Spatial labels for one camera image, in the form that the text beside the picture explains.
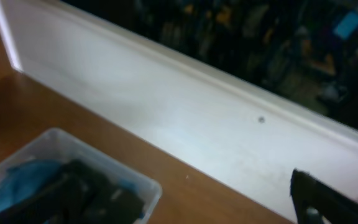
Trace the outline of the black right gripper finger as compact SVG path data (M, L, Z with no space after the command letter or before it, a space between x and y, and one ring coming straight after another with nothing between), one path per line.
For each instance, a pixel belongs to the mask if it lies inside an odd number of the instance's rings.
M358 223L358 203L300 170L293 170L290 196L298 224Z

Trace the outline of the black garment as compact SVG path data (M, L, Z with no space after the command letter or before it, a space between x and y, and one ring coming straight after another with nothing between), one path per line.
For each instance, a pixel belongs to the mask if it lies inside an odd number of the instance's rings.
M33 196L0 212L0 223L135 223L144 201L79 160L62 163Z

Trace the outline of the blue shirt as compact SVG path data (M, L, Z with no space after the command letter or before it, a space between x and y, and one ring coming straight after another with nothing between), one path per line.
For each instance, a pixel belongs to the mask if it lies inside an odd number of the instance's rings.
M56 160L32 160L11 167L0 183L0 212L33 196L60 170Z

